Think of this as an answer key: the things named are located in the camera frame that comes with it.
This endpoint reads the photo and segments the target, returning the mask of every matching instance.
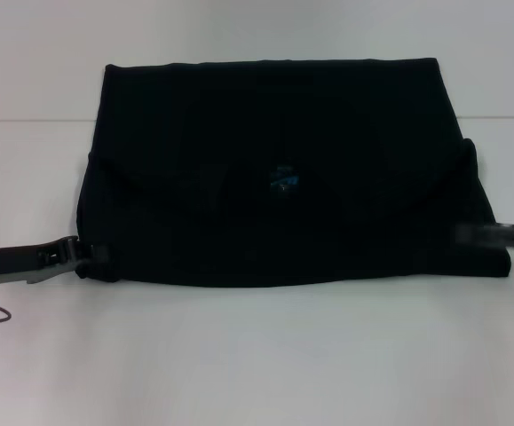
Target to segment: white background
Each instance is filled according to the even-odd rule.
[[[107,63],[429,56],[514,222],[514,1],[0,0],[0,247],[75,233]],[[514,266],[272,289],[70,274],[0,304],[0,425],[514,424]]]

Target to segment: black fabric pouch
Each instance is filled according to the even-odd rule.
[[[79,273],[219,287],[416,273],[504,277],[476,151],[435,59],[107,66]]]

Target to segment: white wall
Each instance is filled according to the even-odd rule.
[[[514,222],[514,1],[0,0],[0,247],[75,233],[103,67],[437,57]],[[514,271],[0,286],[0,424],[514,424]]]

